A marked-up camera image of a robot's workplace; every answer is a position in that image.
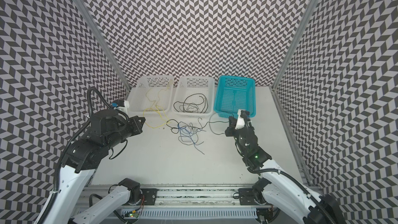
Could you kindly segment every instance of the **perforated basket wall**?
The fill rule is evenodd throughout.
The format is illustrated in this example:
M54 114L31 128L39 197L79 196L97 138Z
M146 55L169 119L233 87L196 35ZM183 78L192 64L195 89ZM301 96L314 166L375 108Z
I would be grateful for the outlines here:
M180 77L176 95L172 101L173 112L182 117L209 117L213 112L213 105L213 78L205 76Z
M256 83L251 78L220 76L214 111L220 117L228 118L232 114L238 117L238 110L247 110L250 117L256 115Z
M167 112L173 94L173 81L171 75L143 76L137 80L137 85L132 89L132 100L129 111L131 114L142 116L145 109L156 109ZM145 111L147 114L157 114L152 110Z

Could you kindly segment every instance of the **small black cable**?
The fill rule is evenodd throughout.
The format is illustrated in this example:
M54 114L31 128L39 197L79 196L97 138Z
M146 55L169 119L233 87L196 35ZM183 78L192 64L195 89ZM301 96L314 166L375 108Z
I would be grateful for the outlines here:
M123 141L120 142L120 143L124 143L124 142L126 142L125 147L123 147L123 149L122 149L118 154L116 154L116 156L114 156L114 157L112 157L112 156L113 156L113 148L111 148L111 150L112 150L112 155L109 157L110 160L117 158L117 156L119 156L120 153L122 153L122 151L124 151L124 149L126 149L126 147L127 147L127 139L123 140Z
M187 103L187 102L186 102L187 99L188 99L189 97L192 97L192 96L194 96L194 95L203 95L203 97L202 97L202 96L199 96L199 97L201 97L202 100L203 100L202 103L196 104L196 103L193 103L193 102L192 102L192 103ZM178 111L178 110L176 109L176 103L181 103L181 104L182 104L182 105L179 106L180 111ZM204 103L205 105L203 106L201 112L199 112L199 107L198 107L198 106L202 105L203 103ZM193 108L196 108L196 110L194 110L194 111L189 111L189 108L192 107L192 106L193 106ZM192 94L192 95L186 97L185 100L184 100L184 102L180 102L180 101L174 102L173 107L174 107L174 109L175 109L177 112L190 112L190 113L192 113L192 112L195 112L195 111L196 111L196 113L205 113L205 112L207 111L207 108L209 107L209 104L208 104L208 102L207 102L207 97L206 97L206 95L204 95L204 94L202 94L202 93L194 93L194 94Z
M113 187L113 186L117 186L118 184L114 184L114 185L112 185L111 187ZM108 194L111 192L111 187L109 187L109 189L108 189Z
M247 143L247 140L248 140L248 136L249 136L249 127L247 127L247 125L246 125L246 139L245 139L245 143L247 144L247 146L245 147L245 164L246 164L246 166L248 165L248 156L249 156L249 154L248 154L248 152L247 152L247 150L248 150L248 146L250 145L250 144L248 144Z
M217 112L213 113L213 114L210 116L210 118L209 118L209 122L208 122L208 123L209 123L210 131L211 131L212 133L216 134L216 135L223 135L223 134L225 134L225 133L215 133L215 132L213 132L213 129L211 128L210 123L216 123L216 122L229 123L229 121L215 121L215 122L211 122L211 117L213 117L213 115L215 115L216 113L217 113Z
M129 121L129 116L125 112L123 112L119 109L117 109L117 111L126 118L127 122Z
M242 154L241 151L238 149L238 145L237 145L236 142L235 142L235 147L236 147L236 150L238 151L239 155L240 155L241 157L243 157L243 154Z

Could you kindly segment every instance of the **black and white chevron backdrop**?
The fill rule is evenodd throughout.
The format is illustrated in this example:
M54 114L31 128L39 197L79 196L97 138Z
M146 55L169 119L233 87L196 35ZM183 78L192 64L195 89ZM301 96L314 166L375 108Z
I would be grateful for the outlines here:
M398 0L320 0L278 87L350 223L398 223Z
M143 75L271 85L309 0L83 0L131 85Z
M85 90L126 90L71 0L0 0L0 67L0 223L31 223L85 121Z

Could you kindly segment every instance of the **wire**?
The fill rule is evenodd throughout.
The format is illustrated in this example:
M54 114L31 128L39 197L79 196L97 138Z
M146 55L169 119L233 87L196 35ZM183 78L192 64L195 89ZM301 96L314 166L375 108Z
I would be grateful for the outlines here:
M237 145L236 142L235 142L235 147L236 147L236 150L238 151L239 155L240 155L241 157L243 157L243 154L242 154L241 151L238 149L238 145Z
M123 141L120 142L120 143L124 143L124 142L126 142L125 147L123 147L123 149L122 149L118 154L116 154L116 156L114 156L114 157L112 157L112 156L113 156L113 148L111 148L111 150L112 150L112 155L109 157L110 160L117 158L117 156L119 156L120 153L122 153L122 151L124 151L124 149L126 149L126 147L127 147L127 139L123 140Z
M245 138L245 143L247 144L247 146L245 147L245 164L246 164L246 166L248 165L248 156L249 156L249 154L248 154L248 149L249 149L249 145L250 144L248 144L247 143L247 140L248 140L248 137L249 137L249 127L247 127L247 125L245 124L245 126L246 126L246 138Z
M325 210L325 208L315 199L315 197L313 197L308 190L301 184L299 183L296 179L294 179L291 175L289 175L286 172L283 171L279 171L277 169L260 169L260 170L252 170L251 168L248 168L248 171L250 173L253 174L257 174L257 173L264 173L264 172L277 172L280 173L282 175L284 175L285 177L289 178L292 182L294 182L307 196L310 196L309 198L316 204L316 206L319 208L319 211L321 211L321 213L323 214L323 216L329 221L330 224L336 224L336 222L333 220L333 218L331 217L331 215Z
M202 100L203 100L202 103L200 103L200 104L196 104L196 103L186 103L187 99L188 99L189 97L194 96L194 95L203 95L203 97L202 97L202 96L199 96L199 97L201 97ZM178 108L180 109L180 111L178 111L178 110L176 109L176 103L181 103L181 104L182 104L181 106L178 107ZM198 107L198 106L202 105L203 103L204 103L205 105L203 106L201 112L199 112L199 107ZM194 111L189 111L189 107L192 107L191 105L194 105L194 108L196 108L196 110L194 110ZM195 112L195 111L196 111L196 113L205 113L205 112L207 111L207 108L209 107L209 104L207 103L207 97L206 97L206 95L204 95L204 94L202 94L202 93L194 93L194 94L192 94L192 95L186 97L186 99L184 100L184 102L180 102L180 101L174 102L173 107L174 107L174 109L175 109L177 112Z
M145 207L145 195L144 194L142 195L141 205L142 205L142 209L141 209L140 214L142 214L142 212L144 211L144 207Z
M119 109L117 109L117 111L126 118L127 122L129 121L130 118L125 112L120 111Z
M210 123L217 123L217 122L227 123L227 122L225 122L225 121L209 122L209 121L208 121L208 122L206 122L206 124L203 126L199 120L202 120L202 118L198 118L198 122L199 122L199 124L200 124L201 127L194 127L192 123L187 124L187 123L182 122L182 121L178 122L178 121L175 120L175 119L170 119L169 122L170 122L170 121L175 121L175 122L177 122L177 127L171 127L171 126L169 126L170 123L167 123L166 125L167 125L168 127L170 127L170 130L172 131L172 133L174 133L174 134L180 134L180 136L178 137L178 141L180 141L182 144L185 144L185 145L194 145L194 147L195 147L199 152L201 152L201 153L204 155L204 153L196 147L196 146L198 146L198 145L200 145L200 144L203 143L203 142L198 143L198 142L199 142L199 136L198 136L197 133L198 133L198 132L201 132L201 131L204 131L203 129L207 126L207 124L209 124L209 126L210 126Z
M149 102L152 102L152 105L151 105L151 107L148 107L147 109L145 109L145 110L142 112L142 117L145 117L145 112L148 112L148 111L150 110L150 111L152 111L152 112L157 112L157 114L159 114L160 118L164 121L164 119L163 119L163 117L162 117L162 114L160 113L160 109L159 109L159 108L161 108L162 111L163 111L164 116L167 118L167 121L166 121L165 123L163 123L162 125L158 126L158 127L152 127L152 126L148 125L148 122L145 122L145 124L147 124L148 127L151 127L151 128L153 128L153 129L159 128L159 127L164 126L165 124L167 124L167 123L170 121L169 118L167 117L166 113L164 112L163 107L159 106L158 103L159 103L159 101L160 101L159 93L160 93L161 91L167 91L167 90L169 90L169 88L170 88L170 82L172 82L172 81L173 81L173 80L170 80L170 81L169 81L169 83L167 84L167 88L166 88L166 89L161 89L161 90L159 90L159 92L158 92L158 100L157 100L157 101L156 101L156 100L152 101L152 100L150 100L150 99L148 98L148 92L149 92L152 88L150 88L150 89L147 91L147 93L145 94L145 97L148 99Z
M112 185L111 187L113 187L113 186L117 186L118 184L114 184L114 185ZM108 194L111 192L111 187L109 187L109 189L108 189Z

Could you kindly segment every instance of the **white table surface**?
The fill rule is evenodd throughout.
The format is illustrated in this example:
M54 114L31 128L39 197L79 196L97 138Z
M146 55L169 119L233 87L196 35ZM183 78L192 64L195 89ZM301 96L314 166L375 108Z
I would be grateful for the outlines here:
M192 122L199 127L196 118L181 118L172 111L169 119ZM158 115L145 116L153 127L163 123ZM211 121L228 121L213 115ZM259 146L291 176L302 182L293 153L279 118L269 87L256 87L256 116L251 118ZM227 123L214 123L212 129L222 133ZM237 153L232 137L214 135L209 127L199 132L197 146L186 146L178 141L166 125L152 129L144 124L143 132L128 138L126 149L115 159L102 159L92 180L92 185L115 184L128 177L141 184L191 184L191 185L241 185L254 184L258 176L249 173ZM124 144L115 147L117 154Z

